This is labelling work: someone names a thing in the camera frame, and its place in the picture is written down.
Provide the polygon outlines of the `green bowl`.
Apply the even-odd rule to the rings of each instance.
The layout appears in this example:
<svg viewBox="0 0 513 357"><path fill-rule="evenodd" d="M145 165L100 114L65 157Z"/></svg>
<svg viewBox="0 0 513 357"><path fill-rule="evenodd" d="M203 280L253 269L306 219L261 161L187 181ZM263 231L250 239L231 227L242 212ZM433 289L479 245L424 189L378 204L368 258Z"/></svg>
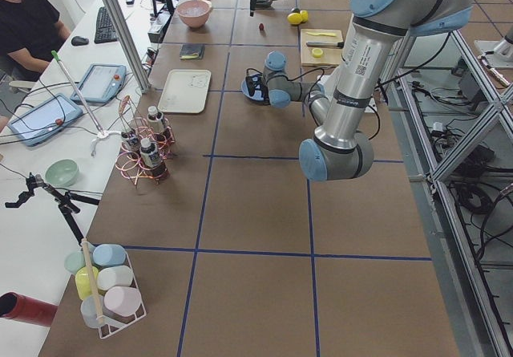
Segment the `green bowl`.
<svg viewBox="0 0 513 357"><path fill-rule="evenodd" d="M79 166L74 160L63 159L54 162L45 172L46 183L54 187L66 187L74 184L79 176Z"/></svg>

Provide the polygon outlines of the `teach pendant tablet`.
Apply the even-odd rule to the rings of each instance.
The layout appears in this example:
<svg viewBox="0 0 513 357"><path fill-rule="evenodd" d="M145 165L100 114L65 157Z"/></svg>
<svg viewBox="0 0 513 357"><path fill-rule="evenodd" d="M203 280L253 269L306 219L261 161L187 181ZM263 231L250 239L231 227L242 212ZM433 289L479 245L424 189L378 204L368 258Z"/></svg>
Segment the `teach pendant tablet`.
<svg viewBox="0 0 513 357"><path fill-rule="evenodd" d="M58 93L23 115L15 116L7 127L26 146L33 147L50 139L82 114L77 104Z"/></svg>
<svg viewBox="0 0 513 357"><path fill-rule="evenodd" d="M91 64L78 84L88 103L105 104L115 97L124 84L127 68L115 64Z"/></svg>

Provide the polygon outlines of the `pink bowl of ice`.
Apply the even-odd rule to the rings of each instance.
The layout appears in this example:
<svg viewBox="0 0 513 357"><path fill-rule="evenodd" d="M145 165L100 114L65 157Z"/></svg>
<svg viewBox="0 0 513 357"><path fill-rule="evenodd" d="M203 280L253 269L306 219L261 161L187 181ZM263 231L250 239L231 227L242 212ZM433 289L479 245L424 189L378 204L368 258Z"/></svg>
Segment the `pink bowl of ice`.
<svg viewBox="0 0 513 357"><path fill-rule="evenodd" d="M185 25L196 29L208 21L212 12L212 4L206 0L188 0L180 3L176 11Z"/></svg>

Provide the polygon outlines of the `steel knife sharpener rod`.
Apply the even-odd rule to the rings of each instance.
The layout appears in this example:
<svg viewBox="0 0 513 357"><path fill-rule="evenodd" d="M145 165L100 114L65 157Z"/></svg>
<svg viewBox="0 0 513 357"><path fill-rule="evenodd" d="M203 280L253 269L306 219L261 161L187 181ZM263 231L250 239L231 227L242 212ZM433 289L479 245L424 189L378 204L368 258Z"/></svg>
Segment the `steel knife sharpener rod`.
<svg viewBox="0 0 513 357"><path fill-rule="evenodd" d="M337 48L342 49L344 47L343 42L311 42L308 41L305 43L307 47L316 47L316 48Z"/></svg>

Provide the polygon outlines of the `wooden cutting board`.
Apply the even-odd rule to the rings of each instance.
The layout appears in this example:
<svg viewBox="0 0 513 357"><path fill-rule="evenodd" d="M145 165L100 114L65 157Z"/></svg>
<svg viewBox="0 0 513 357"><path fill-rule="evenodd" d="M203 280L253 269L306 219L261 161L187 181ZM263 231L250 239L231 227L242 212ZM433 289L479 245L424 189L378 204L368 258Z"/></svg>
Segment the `wooden cutting board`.
<svg viewBox="0 0 513 357"><path fill-rule="evenodd" d="M324 36L311 36L307 35L306 31L314 32L333 32L337 34L337 37L324 37ZM315 66L328 66L336 67L341 62L342 49L337 48L322 48L324 54L320 58L314 58L311 54L311 50L316 47L307 47L306 42L344 42L342 32L340 30L330 29L302 29L300 36L300 48L301 48L301 65L306 67Z"/></svg>

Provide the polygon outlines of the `person in black shirt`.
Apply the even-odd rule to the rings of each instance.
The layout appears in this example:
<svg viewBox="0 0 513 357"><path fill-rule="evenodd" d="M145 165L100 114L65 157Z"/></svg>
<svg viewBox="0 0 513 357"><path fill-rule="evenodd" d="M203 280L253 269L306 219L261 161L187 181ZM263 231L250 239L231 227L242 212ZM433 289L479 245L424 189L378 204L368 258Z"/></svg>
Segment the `person in black shirt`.
<svg viewBox="0 0 513 357"><path fill-rule="evenodd" d="M36 81L71 31L48 0L1 0L1 56Z"/></svg>

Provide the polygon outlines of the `tea bottle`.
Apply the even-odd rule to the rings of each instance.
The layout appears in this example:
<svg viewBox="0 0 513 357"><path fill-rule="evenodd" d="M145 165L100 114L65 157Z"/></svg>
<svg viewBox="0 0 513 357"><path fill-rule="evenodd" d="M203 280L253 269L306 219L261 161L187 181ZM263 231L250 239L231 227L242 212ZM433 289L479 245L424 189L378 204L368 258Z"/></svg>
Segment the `tea bottle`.
<svg viewBox="0 0 513 357"><path fill-rule="evenodd" d="M168 139L167 122L165 121L164 114L156 106L150 106L148 108L147 121L157 141L165 141Z"/></svg>
<svg viewBox="0 0 513 357"><path fill-rule="evenodd" d="M143 138L140 141L139 151L144 166L150 171L151 176L156 181L165 180L168 177L168 169L160 156L156 143L150 138Z"/></svg>
<svg viewBox="0 0 513 357"><path fill-rule="evenodd" d="M139 137L137 136L135 130L130 127L126 127L121 132L121 137L123 139L123 147L132 153L139 153L140 149L140 142Z"/></svg>

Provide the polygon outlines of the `red cylinder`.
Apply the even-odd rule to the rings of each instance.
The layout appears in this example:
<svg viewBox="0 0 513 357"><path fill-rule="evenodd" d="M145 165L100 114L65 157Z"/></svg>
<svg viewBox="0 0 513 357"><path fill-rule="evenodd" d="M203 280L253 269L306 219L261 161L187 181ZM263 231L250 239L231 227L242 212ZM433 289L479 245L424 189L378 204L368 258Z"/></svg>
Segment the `red cylinder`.
<svg viewBox="0 0 513 357"><path fill-rule="evenodd" d="M1 318L50 327L58 307L55 304L15 292L1 296Z"/></svg>

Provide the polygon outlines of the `yellow plastic knife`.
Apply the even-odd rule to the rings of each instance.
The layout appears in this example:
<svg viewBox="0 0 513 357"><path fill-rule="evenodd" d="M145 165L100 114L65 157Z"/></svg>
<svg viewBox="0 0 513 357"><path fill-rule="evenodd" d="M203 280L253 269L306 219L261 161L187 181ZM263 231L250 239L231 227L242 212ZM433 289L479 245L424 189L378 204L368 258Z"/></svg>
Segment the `yellow plastic knife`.
<svg viewBox="0 0 513 357"><path fill-rule="evenodd" d="M337 37L336 33L333 32L314 32L314 31L306 31L307 35L311 36L324 36L324 37Z"/></svg>

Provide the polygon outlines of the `blue plate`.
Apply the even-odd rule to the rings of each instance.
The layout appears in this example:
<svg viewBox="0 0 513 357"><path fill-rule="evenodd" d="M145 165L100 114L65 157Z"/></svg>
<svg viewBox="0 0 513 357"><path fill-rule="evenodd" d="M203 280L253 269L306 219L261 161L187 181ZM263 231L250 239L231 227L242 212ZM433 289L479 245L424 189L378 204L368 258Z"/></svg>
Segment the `blue plate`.
<svg viewBox="0 0 513 357"><path fill-rule="evenodd" d="M246 80L241 82L241 91L247 99L259 105L269 105L269 100L265 97L265 94L262 91L260 79L253 78L250 87L252 89L251 91L248 88Z"/></svg>

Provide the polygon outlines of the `cream bear tray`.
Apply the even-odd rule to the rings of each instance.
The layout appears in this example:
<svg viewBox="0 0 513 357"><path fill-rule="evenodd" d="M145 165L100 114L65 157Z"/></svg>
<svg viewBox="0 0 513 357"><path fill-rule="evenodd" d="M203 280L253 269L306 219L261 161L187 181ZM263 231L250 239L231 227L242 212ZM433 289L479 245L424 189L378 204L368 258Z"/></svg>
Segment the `cream bear tray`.
<svg viewBox="0 0 513 357"><path fill-rule="evenodd" d="M201 113L205 108L211 76L209 70L169 71L157 108L164 113Z"/></svg>

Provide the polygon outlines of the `black keyboard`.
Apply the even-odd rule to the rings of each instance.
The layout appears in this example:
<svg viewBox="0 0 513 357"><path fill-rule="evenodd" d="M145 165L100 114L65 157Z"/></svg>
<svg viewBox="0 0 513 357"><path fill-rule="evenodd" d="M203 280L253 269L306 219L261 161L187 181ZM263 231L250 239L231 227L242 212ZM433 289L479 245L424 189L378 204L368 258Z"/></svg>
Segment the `black keyboard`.
<svg viewBox="0 0 513 357"><path fill-rule="evenodd" d="M114 24L111 21L111 17L108 14L107 8L101 6L98 9L96 24L95 24L95 44L111 43L118 40L117 34L114 28Z"/></svg>

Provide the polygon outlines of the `black computer mouse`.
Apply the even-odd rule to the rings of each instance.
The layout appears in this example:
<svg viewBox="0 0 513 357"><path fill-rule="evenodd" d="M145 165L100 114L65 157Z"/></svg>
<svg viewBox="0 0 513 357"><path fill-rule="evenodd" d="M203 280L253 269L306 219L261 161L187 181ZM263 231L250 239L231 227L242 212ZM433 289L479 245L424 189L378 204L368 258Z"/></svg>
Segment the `black computer mouse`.
<svg viewBox="0 0 513 357"><path fill-rule="evenodd" d="M71 39L71 45L74 47L86 46L89 43L89 39L82 36L74 36Z"/></svg>

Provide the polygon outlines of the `yellow lemon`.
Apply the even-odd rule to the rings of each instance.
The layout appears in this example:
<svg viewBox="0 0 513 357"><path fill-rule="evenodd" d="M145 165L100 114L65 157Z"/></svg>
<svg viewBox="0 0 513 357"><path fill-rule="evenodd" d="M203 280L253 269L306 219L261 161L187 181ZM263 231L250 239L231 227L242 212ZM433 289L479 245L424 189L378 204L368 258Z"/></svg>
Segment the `yellow lemon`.
<svg viewBox="0 0 513 357"><path fill-rule="evenodd" d="M290 25L298 26L303 23L303 16L300 12L292 12L288 14L287 21Z"/></svg>
<svg viewBox="0 0 513 357"><path fill-rule="evenodd" d="M309 20L309 12L307 10L300 11L301 22L305 23Z"/></svg>

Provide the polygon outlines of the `grey folded cloth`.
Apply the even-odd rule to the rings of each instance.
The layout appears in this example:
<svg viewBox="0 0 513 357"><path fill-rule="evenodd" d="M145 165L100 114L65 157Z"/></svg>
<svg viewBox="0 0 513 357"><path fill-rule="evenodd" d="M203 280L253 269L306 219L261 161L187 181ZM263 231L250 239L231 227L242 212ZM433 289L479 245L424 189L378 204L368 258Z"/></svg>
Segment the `grey folded cloth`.
<svg viewBox="0 0 513 357"><path fill-rule="evenodd" d="M181 60L196 60L202 59L204 56L204 44L199 43L185 43L180 50Z"/></svg>

